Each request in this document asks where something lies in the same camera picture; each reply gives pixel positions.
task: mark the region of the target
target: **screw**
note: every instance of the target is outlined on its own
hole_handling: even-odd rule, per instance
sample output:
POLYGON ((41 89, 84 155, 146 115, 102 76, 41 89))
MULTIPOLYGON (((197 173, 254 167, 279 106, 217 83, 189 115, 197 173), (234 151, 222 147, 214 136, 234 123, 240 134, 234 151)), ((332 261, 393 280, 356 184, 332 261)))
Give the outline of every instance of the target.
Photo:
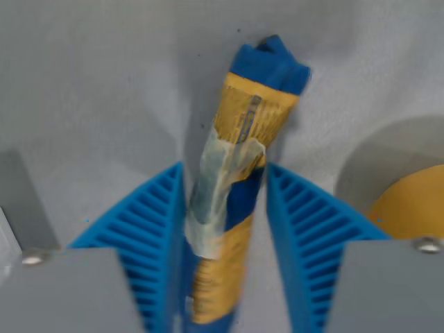
POLYGON ((49 252, 39 248, 30 248, 22 253, 22 264, 24 266, 37 266, 49 259, 49 252))
POLYGON ((439 239, 433 236, 424 236, 414 239, 412 245, 416 250, 428 254, 440 253, 442 248, 439 239))

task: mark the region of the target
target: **blue end cap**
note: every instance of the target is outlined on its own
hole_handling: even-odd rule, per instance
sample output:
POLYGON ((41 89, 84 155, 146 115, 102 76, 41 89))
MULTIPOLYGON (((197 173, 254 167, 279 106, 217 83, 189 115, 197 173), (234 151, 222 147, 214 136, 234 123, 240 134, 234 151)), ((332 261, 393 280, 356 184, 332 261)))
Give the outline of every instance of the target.
POLYGON ((310 79, 310 68, 295 60, 279 36, 265 39, 256 48, 243 45, 230 71, 267 87, 301 95, 310 79))

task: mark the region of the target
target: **yellow tape roll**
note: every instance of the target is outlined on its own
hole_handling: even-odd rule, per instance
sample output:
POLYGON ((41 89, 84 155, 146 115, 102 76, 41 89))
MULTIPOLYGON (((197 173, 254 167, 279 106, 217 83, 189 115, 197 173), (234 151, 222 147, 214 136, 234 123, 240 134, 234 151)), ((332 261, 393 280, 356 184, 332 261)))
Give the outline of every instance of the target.
POLYGON ((444 165, 402 178, 372 206, 368 218, 395 239, 444 238, 444 165))

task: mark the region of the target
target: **ribbed texture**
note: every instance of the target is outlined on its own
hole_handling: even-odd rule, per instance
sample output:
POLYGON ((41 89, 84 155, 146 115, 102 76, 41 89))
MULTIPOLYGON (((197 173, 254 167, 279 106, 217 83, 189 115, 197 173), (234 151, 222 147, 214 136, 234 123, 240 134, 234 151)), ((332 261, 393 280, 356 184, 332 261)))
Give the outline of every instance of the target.
POLYGON ((185 198, 182 165, 137 188, 72 248, 115 248, 147 332, 170 332, 177 309, 185 198))
POLYGON ((388 237, 345 203, 274 164, 268 164, 267 214, 293 331, 322 332, 344 246, 388 237))

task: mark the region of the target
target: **yellow and blue wrapper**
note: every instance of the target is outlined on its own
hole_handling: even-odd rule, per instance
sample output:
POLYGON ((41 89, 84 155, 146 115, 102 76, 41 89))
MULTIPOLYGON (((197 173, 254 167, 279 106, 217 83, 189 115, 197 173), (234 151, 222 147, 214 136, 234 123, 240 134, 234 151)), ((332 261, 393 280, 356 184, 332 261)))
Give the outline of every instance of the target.
POLYGON ((225 77, 185 220, 186 333, 224 333, 240 299, 266 148, 310 79, 278 36, 244 45, 225 77))

